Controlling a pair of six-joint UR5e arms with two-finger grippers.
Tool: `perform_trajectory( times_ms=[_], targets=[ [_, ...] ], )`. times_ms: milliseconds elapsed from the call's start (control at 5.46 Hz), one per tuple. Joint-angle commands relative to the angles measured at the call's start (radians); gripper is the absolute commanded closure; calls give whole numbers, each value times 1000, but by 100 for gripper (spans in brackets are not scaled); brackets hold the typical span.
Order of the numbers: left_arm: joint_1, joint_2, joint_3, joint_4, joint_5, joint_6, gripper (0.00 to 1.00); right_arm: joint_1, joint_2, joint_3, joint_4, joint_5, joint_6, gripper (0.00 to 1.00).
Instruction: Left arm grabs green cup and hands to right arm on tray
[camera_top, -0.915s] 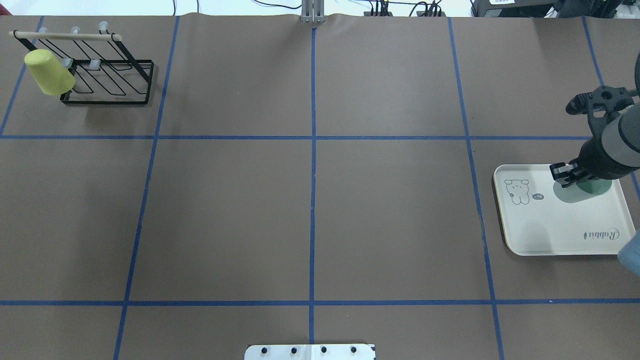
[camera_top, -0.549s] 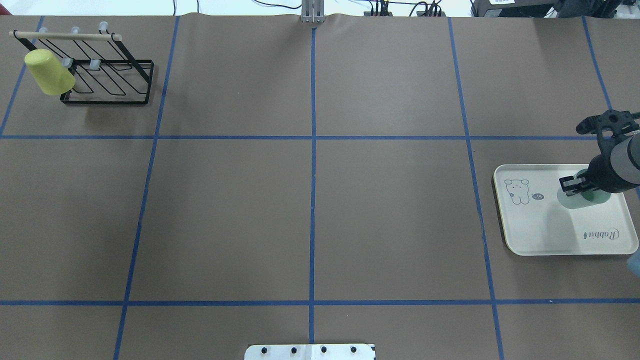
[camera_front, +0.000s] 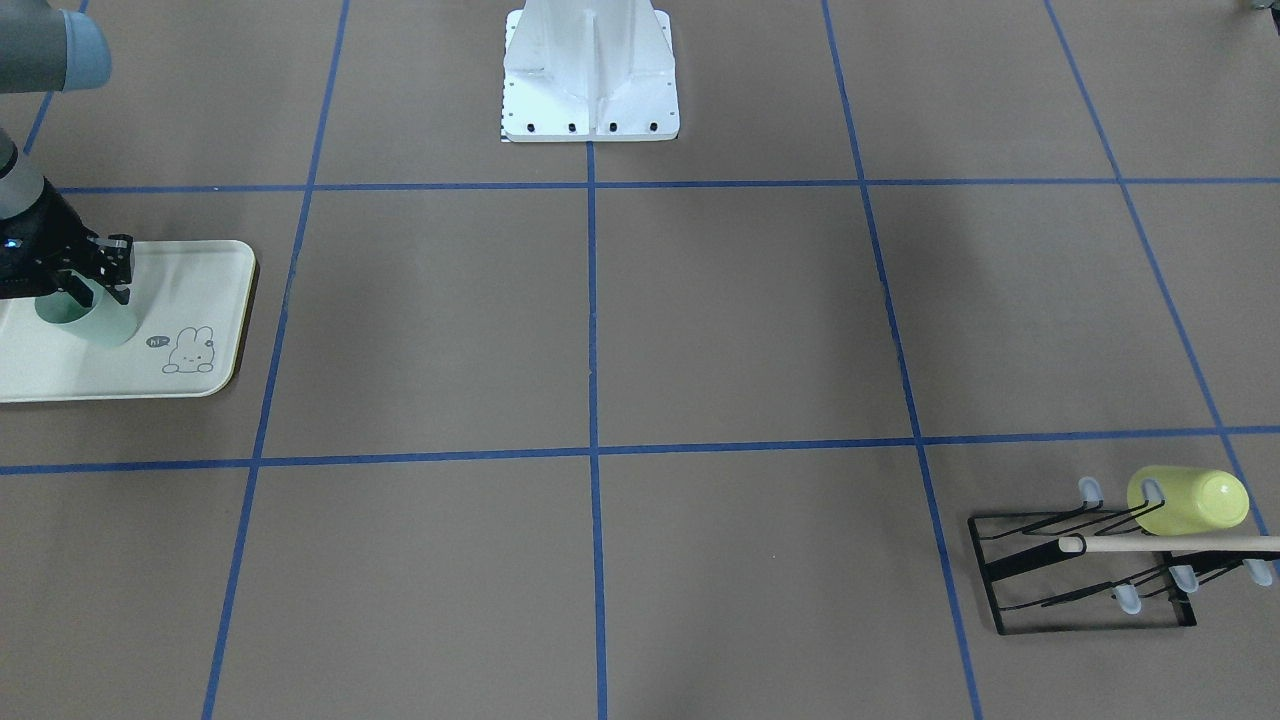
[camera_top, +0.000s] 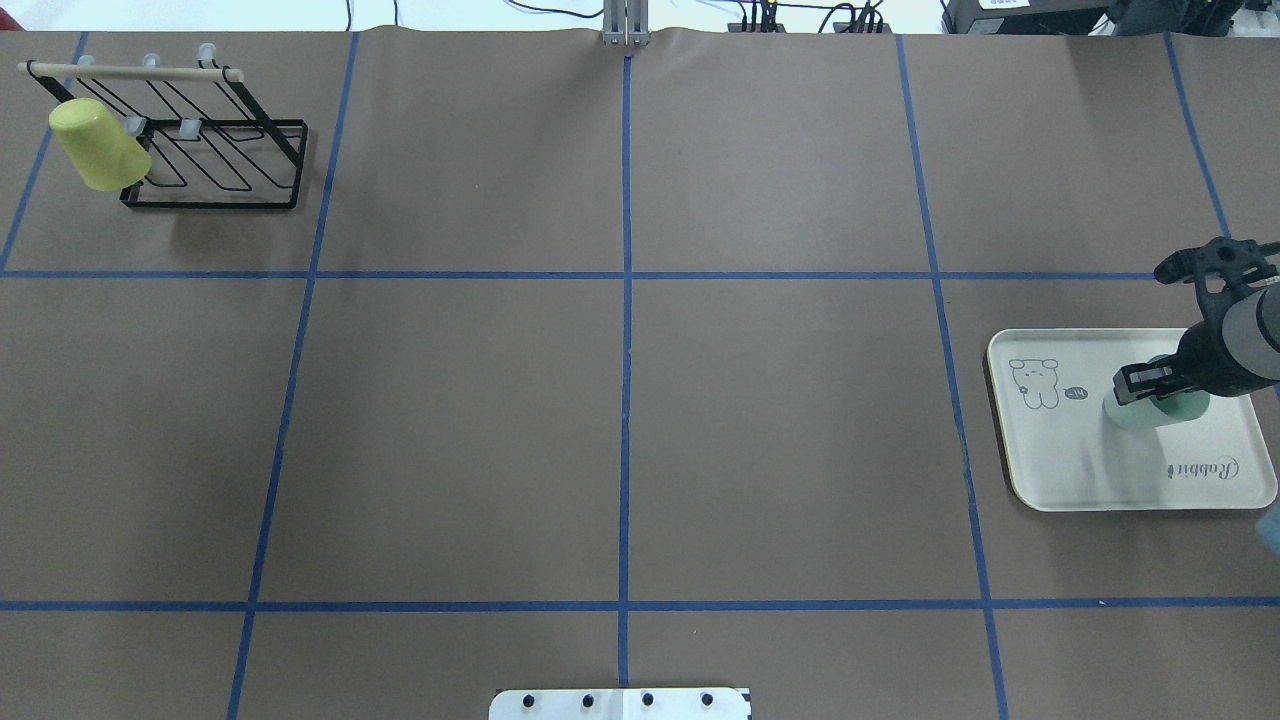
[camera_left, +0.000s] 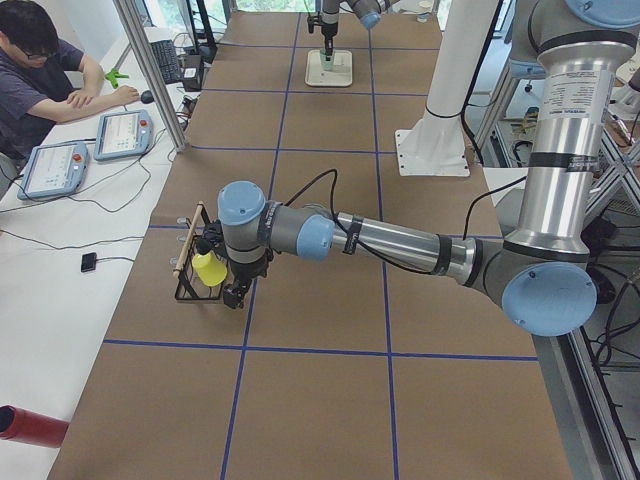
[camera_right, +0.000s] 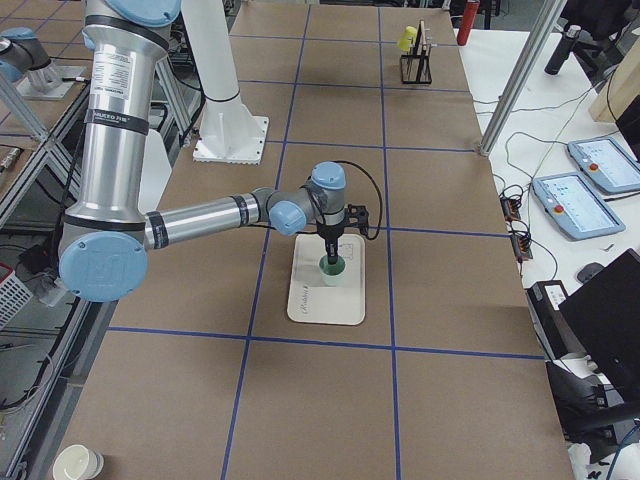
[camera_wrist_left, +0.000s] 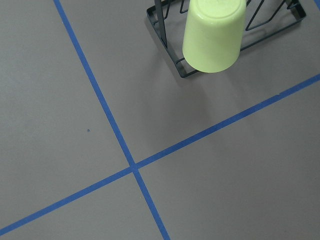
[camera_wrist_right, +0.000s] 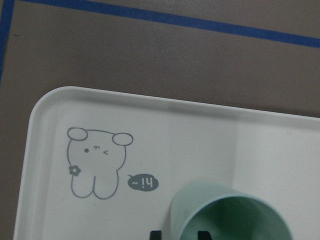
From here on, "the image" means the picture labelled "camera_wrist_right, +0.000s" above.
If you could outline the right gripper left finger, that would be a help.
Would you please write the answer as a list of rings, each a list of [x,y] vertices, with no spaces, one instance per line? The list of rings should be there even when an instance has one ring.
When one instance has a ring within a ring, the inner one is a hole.
[[[162,240],[162,231],[152,230],[149,234],[149,240]]]

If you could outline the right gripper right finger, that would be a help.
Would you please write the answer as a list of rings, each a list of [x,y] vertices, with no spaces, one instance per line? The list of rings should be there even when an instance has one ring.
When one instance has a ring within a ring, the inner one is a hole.
[[[199,230],[197,232],[197,240],[212,240],[212,237],[209,231]]]

